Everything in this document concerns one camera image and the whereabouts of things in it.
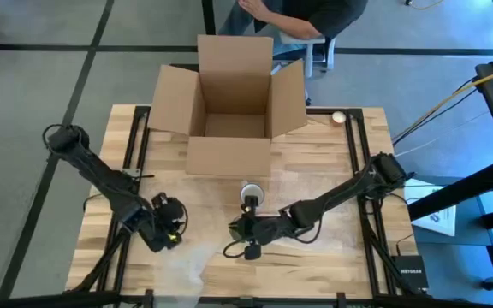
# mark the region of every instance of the wooden table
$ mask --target wooden table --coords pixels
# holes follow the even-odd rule
[[[122,166],[134,107],[115,105],[111,111],[100,156],[113,169]],[[364,108],[363,113],[371,154],[393,152],[383,109]],[[359,140],[356,129],[354,134]],[[351,178],[345,129],[330,125],[329,115],[309,115],[307,126],[273,139],[270,178],[186,175],[187,137],[151,132],[149,140],[144,174],[155,177],[142,180],[140,194],[146,199],[158,192],[177,197],[186,205],[190,223],[184,242],[170,252],[153,253],[139,236],[134,236],[123,294],[142,295],[147,288],[153,288],[156,295],[199,291],[205,297],[333,299],[337,292],[343,292],[348,299],[371,299],[359,210],[352,199],[325,215],[320,238],[311,246],[270,244],[263,247],[263,256],[255,261],[222,255],[223,246],[231,241],[227,223],[241,213],[239,193],[244,180],[257,182],[265,190],[265,202],[259,211],[276,214],[285,205],[316,198]],[[357,152],[362,157],[360,145]],[[398,198],[388,197],[382,214],[388,244],[395,253],[396,241],[413,232],[407,207]],[[102,255],[110,217],[104,198],[88,203],[67,288],[76,286]],[[230,253],[240,252],[242,247],[238,245]],[[417,253],[413,237],[401,242],[401,251]],[[205,267],[201,252],[209,256]],[[195,254],[194,260],[187,259]],[[171,264],[170,259],[180,262]],[[376,260],[378,281],[384,292],[383,266],[378,257]],[[113,284],[115,264],[112,263],[108,287]],[[177,264],[186,264],[188,273],[204,269],[200,273],[202,289],[189,289],[192,286],[188,282],[181,285],[176,277],[183,271]]]

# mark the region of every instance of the person's arm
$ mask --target person's arm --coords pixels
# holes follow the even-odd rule
[[[309,21],[271,12],[262,0],[239,0],[239,5],[257,20],[270,23],[295,39],[314,39],[322,35]]]

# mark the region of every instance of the netgear logo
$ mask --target netgear logo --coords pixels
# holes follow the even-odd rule
[[[421,269],[401,269],[401,274],[421,274]]]

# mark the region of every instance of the small white ball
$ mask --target small white ball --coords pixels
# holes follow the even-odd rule
[[[341,111],[337,111],[332,114],[332,121],[338,124],[342,124],[346,121],[346,115],[344,115]]]

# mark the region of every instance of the open cardboard box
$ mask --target open cardboard box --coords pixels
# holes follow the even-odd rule
[[[273,39],[198,36],[199,73],[163,65],[149,128],[189,135],[186,171],[270,175],[271,138],[306,125],[302,61],[271,75]]]

